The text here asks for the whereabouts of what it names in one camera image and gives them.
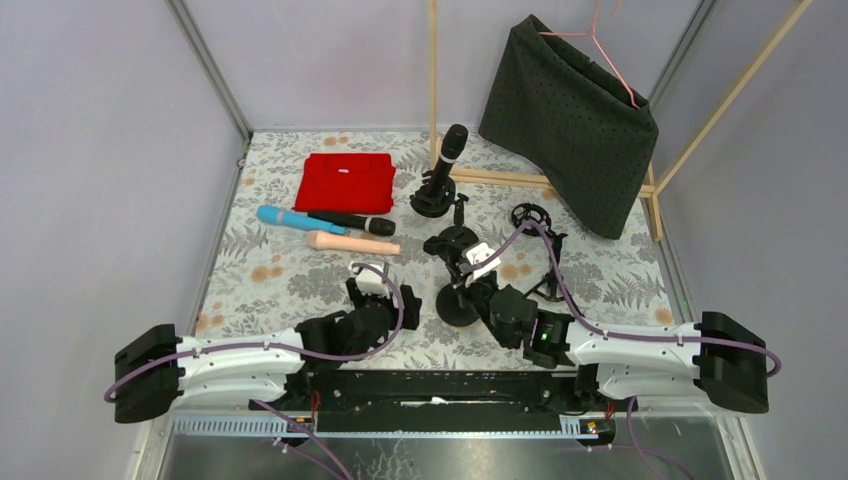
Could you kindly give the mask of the black clip microphone stand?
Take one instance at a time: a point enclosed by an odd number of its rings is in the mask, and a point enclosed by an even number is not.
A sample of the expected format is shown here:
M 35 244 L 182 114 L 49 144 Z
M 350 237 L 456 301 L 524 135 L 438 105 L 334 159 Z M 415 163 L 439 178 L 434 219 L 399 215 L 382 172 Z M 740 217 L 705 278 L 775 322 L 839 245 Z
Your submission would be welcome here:
M 436 298 L 438 317 L 453 327 L 472 325 L 480 317 L 486 319 L 489 299 L 498 289 L 499 260 L 492 260 L 480 269 L 473 266 L 489 259 L 494 250 L 471 229 L 451 226 L 427 239 L 423 251 L 440 258 L 449 273 L 449 283 Z

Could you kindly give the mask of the peach pink microphone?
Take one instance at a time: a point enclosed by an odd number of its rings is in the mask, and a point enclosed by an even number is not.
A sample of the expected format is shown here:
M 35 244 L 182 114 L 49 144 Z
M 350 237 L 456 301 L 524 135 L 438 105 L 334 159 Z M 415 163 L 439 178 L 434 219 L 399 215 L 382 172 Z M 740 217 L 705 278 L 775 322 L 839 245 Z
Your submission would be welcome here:
M 339 250 L 375 255 L 399 255 L 401 253 L 401 247 L 398 244 L 346 237 L 325 231 L 308 232 L 306 243 L 316 250 Z

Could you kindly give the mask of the black handheld microphone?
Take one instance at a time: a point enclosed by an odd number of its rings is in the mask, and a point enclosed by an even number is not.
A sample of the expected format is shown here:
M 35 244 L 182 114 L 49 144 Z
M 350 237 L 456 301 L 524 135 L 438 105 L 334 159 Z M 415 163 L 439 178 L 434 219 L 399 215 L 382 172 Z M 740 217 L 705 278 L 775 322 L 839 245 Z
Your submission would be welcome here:
M 467 127 L 462 124 L 451 125 L 445 133 L 436 165 L 425 186 L 428 198 L 435 198 L 446 186 L 453 165 L 465 149 L 468 135 Z

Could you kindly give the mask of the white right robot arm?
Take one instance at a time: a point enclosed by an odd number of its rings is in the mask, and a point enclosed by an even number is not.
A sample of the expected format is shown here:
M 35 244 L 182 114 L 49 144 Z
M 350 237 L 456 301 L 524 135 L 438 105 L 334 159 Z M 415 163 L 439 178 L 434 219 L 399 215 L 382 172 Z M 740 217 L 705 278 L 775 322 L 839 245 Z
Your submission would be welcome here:
M 499 287 L 495 272 L 445 286 L 437 312 L 454 326 L 482 321 L 501 347 L 535 366 L 576 368 L 583 396 L 705 398 L 746 414 L 770 409 L 765 341 L 721 312 L 705 312 L 695 323 L 618 331 L 544 310 L 512 286 Z

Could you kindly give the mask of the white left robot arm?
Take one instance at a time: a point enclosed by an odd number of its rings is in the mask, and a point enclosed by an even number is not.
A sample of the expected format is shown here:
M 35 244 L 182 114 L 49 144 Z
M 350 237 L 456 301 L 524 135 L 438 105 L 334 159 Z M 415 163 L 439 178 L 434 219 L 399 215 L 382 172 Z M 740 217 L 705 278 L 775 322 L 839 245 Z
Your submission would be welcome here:
M 297 376 L 371 357 L 392 334 L 418 328 L 422 301 L 411 286 L 378 291 L 350 278 L 346 287 L 352 310 L 269 334 L 199 339 L 172 324 L 148 329 L 114 356 L 115 382 L 104 395 L 114 421 L 140 423 L 180 406 L 270 403 Z

